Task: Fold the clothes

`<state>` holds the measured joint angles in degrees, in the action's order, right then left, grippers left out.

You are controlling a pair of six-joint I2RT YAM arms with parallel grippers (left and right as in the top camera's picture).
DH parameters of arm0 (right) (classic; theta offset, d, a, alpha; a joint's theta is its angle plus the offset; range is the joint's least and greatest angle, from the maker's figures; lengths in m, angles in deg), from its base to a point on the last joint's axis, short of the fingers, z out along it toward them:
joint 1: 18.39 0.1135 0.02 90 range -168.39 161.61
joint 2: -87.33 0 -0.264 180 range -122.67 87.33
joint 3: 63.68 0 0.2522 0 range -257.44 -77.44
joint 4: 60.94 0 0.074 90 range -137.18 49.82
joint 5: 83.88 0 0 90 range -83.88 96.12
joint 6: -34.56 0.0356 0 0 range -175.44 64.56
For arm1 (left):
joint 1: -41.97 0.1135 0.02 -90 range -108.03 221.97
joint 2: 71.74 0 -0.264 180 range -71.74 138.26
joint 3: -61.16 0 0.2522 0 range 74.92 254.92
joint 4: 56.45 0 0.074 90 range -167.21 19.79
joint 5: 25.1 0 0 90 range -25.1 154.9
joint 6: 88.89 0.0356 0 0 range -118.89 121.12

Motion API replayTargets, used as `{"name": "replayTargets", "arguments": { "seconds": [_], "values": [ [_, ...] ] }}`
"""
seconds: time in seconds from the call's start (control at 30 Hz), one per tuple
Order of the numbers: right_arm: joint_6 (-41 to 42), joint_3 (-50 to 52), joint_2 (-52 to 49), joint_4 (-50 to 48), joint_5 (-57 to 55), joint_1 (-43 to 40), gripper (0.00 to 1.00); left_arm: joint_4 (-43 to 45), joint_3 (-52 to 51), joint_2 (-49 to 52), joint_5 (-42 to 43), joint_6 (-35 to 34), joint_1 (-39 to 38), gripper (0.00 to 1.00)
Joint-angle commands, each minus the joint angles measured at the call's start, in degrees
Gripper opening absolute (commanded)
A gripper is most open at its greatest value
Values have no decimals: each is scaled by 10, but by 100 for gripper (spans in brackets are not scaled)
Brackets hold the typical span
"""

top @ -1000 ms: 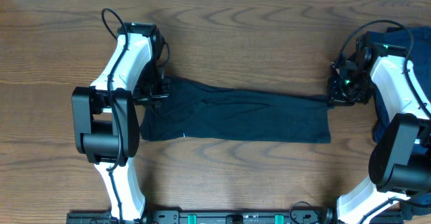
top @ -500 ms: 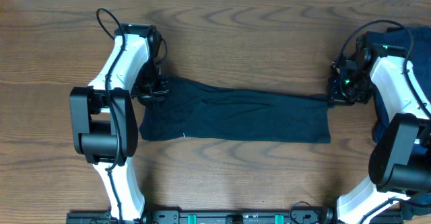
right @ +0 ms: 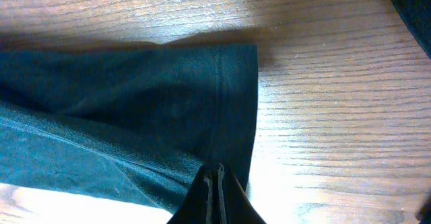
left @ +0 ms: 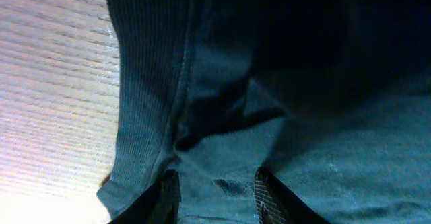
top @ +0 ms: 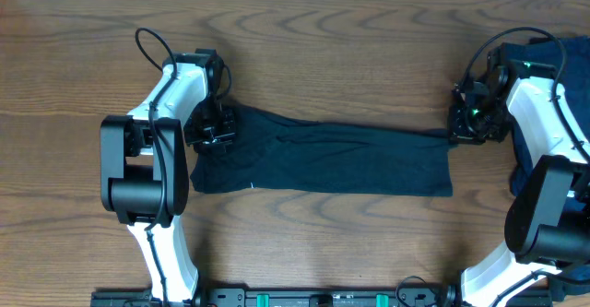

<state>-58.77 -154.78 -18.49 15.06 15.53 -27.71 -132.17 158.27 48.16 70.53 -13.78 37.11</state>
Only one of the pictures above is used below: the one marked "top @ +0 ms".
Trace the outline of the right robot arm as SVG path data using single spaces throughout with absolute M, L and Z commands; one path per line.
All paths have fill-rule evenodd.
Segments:
M 589 283 L 567 275 L 589 263 L 589 210 L 564 212 L 569 199 L 589 201 L 589 142 L 561 83 L 567 53 L 560 48 L 554 64 L 525 56 L 526 49 L 504 43 L 491 50 L 486 72 L 453 91 L 453 142 L 501 142 L 515 131 L 531 168 L 507 213 L 503 241 L 462 272 L 457 305 L 526 306 L 535 298 L 528 288 L 542 279 Z

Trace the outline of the dark teal t-shirt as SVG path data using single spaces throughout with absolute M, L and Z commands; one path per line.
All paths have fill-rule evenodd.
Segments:
M 238 106 L 236 136 L 203 151 L 190 175 L 197 192 L 248 188 L 334 194 L 449 197 L 449 141 L 424 134 L 296 120 Z

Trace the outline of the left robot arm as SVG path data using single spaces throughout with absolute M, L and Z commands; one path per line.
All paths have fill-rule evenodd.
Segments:
M 198 306 L 199 273 L 188 252 L 182 213 L 189 194 L 185 150 L 226 150 L 235 137 L 232 109 L 221 103 L 229 67 L 214 50 L 177 53 L 161 79 L 126 115 L 100 126 L 100 199 L 136 238 L 152 287 L 95 293 L 94 306 Z

